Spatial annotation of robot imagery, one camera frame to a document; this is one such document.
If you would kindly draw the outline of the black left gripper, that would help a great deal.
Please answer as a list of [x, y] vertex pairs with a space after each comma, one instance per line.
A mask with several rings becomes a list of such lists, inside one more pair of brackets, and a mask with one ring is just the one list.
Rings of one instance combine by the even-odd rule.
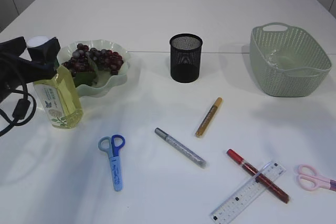
[[[0, 43], [1, 48], [1, 102], [24, 83], [33, 82], [31, 75], [32, 63], [21, 55], [26, 50], [23, 36]], [[60, 44], [56, 37], [33, 37], [27, 41], [27, 50], [34, 63], [46, 70], [44, 79], [52, 79], [57, 74], [57, 59]]]

